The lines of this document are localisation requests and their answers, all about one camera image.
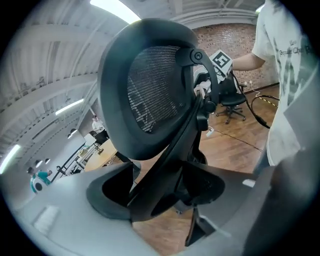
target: black knob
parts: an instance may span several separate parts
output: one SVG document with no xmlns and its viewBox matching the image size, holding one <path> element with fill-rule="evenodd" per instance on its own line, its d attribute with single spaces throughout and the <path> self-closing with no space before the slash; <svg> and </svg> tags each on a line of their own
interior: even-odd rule
<svg viewBox="0 0 320 256">
<path fill-rule="evenodd" d="M 210 101 L 209 99 L 207 99 L 207 100 L 205 99 L 203 108 L 204 108 L 205 112 L 213 113 L 216 111 L 217 105 L 214 102 Z"/>
<path fill-rule="evenodd" d="M 201 52 L 196 52 L 194 57 L 197 59 L 197 60 L 201 60 L 202 59 L 202 54 Z"/>
</svg>

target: brick wall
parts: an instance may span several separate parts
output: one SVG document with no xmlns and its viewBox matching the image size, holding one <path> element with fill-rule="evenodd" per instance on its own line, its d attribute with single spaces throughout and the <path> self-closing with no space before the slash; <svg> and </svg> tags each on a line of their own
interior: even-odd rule
<svg viewBox="0 0 320 256">
<path fill-rule="evenodd" d="M 209 56 L 218 49 L 223 50 L 232 59 L 250 53 L 254 47 L 256 26 L 250 24 L 219 24 L 200 27 L 194 30 L 198 36 L 198 47 Z M 254 89 L 278 83 L 275 60 L 269 60 L 253 71 L 235 71 L 240 83 L 248 82 L 247 91 L 251 90 L 249 80 Z"/>
</svg>

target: headrest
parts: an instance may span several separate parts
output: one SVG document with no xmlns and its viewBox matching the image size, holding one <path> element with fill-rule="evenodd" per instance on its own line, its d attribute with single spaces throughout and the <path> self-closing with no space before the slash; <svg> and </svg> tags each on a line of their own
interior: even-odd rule
<svg viewBox="0 0 320 256">
<path fill-rule="evenodd" d="M 107 46 L 98 70 L 99 101 L 120 153 L 150 159 L 175 136 L 194 97 L 192 67 L 179 66 L 176 51 L 196 48 L 197 41 L 182 24 L 144 19 L 125 27 Z"/>
</svg>

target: person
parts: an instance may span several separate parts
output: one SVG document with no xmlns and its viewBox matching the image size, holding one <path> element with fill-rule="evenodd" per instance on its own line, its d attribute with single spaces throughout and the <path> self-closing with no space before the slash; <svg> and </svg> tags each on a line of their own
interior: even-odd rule
<svg viewBox="0 0 320 256">
<path fill-rule="evenodd" d="M 38 193 L 36 188 L 34 187 L 34 180 L 36 178 L 39 178 L 43 183 L 45 183 L 47 186 L 49 186 L 51 184 L 51 181 L 48 179 L 48 176 L 50 176 L 52 174 L 51 170 L 48 171 L 38 171 L 35 172 L 35 170 L 32 167 L 29 167 L 27 170 L 27 173 L 31 175 L 31 179 L 30 179 L 30 186 L 31 189 L 34 193 Z"/>
<path fill-rule="evenodd" d="M 96 132 L 96 133 L 100 133 L 102 132 L 103 130 L 106 130 L 102 121 L 96 116 L 94 115 L 92 117 L 92 129 Z"/>
<path fill-rule="evenodd" d="M 102 121 L 96 115 L 93 116 L 92 120 L 92 129 L 97 133 L 95 138 L 99 144 L 103 144 L 109 139 L 106 128 L 104 127 Z"/>
<path fill-rule="evenodd" d="M 299 23 L 282 3 L 266 0 L 258 15 L 253 49 L 234 59 L 232 69 L 255 70 L 272 57 L 276 60 L 280 101 L 266 146 L 253 170 L 257 175 L 301 148 L 285 113 L 307 88 L 319 86 L 319 60 Z"/>
</svg>

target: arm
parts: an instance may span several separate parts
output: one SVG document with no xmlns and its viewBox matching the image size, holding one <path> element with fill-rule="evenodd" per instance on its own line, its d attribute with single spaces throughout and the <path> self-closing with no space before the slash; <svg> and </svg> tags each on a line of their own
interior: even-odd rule
<svg viewBox="0 0 320 256">
<path fill-rule="evenodd" d="M 274 55 L 268 33 L 266 31 L 265 19 L 266 9 L 262 8 L 255 29 L 255 42 L 252 52 L 242 57 L 236 58 L 232 62 L 232 69 L 236 71 L 251 71 L 260 68 L 266 60 Z"/>
<path fill-rule="evenodd" d="M 35 194 L 37 194 L 37 191 L 36 191 L 36 189 L 34 188 L 34 185 L 33 185 L 33 183 L 32 183 L 31 180 L 30 180 L 30 187 L 31 187 L 32 191 L 33 191 Z"/>
<path fill-rule="evenodd" d="M 232 61 L 232 69 L 236 71 L 256 70 L 260 68 L 265 62 L 265 60 L 250 52 L 247 55 L 235 58 Z"/>
<path fill-rule="evenodd" d="M 47 178 L 48 176 L 50 176 L 52 174 L 52 171 L 51 170 L 48 170 L 48 171 L 39 171 L 36 175 L 39 177 L 39 178 Z"/>
</svg>

